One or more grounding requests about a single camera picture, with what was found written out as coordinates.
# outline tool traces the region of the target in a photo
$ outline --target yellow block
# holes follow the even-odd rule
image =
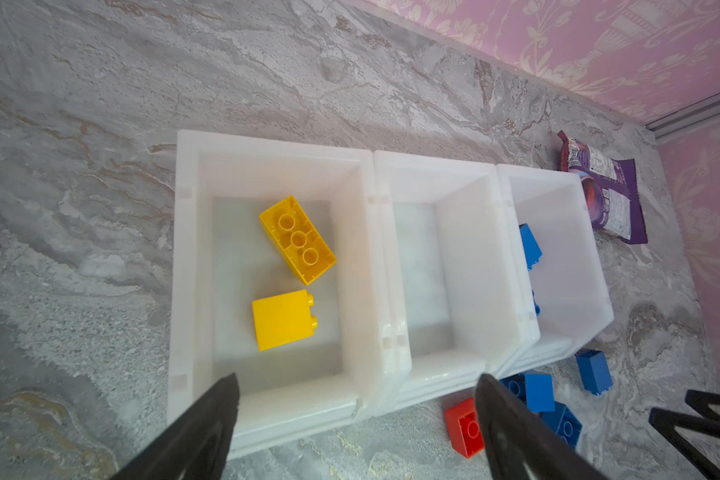
[[[305,285],[336,263],[333,252],[293,196],[269,207],[259,220],[291,272]]]
[[[253,301],[253,322],[259,350],[267,350],[315,334],[317,318],[309,307],[315,299],[306,290]]]

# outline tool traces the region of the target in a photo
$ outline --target snack bag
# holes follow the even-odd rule
[[[575,172],[581,178],[592,227],[618,236],[630,245],[647,244],[634,159],[608,158],[598,149],[568,138],[562,130],[557,136],[563,140],[560,169]]]

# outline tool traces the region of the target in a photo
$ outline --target empty white bin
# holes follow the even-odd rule
[[[503,195],[512,199],[518,222],[528,224],[542,252],[528,273],[540,308],[540,338],[499,371],[502,378],[573,355],[614,320],[614,310],[578,175],[496,168]]]
[[[259,224],[294,195],[338,262],[308,287]],[[230,456],[373,415],[398,388],[372,153],[181,130],[168,421],[237,372]],[[307,288],[314,337],[260,352],[251,302]]]
[[[395,409],[506,370],[539,327],[494,165],[386,151],[374,165],[395,346],[411,362]]]

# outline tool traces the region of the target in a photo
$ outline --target red block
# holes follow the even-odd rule
[[[474,410],[474,398],[464,400],[454,408],[445,411],[445,423],[451,436],[451,445],[456,452],[472,458],[485,448],[480,433],[478,414]]]

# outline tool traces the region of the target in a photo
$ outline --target pink wallpaper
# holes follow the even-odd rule
[[[660,146],[720,375],[720,122]]]
[[[357,1],[643,123],[720,92],[720,0]]]

